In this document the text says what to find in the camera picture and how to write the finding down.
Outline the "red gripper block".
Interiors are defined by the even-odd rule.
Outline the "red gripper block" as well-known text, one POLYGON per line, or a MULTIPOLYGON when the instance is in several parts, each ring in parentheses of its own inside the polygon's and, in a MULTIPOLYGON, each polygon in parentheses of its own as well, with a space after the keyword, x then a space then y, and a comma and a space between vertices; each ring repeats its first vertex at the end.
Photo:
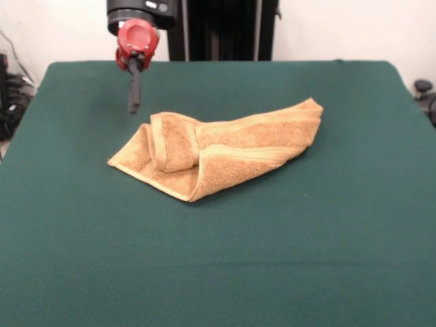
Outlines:
POLYGON ((116 63, 131 74, 128 111, 136 114, 141 103, 140 74, 148 69, 159 43, 159 30, 142 19, 129 19, 119 28, 116 63))

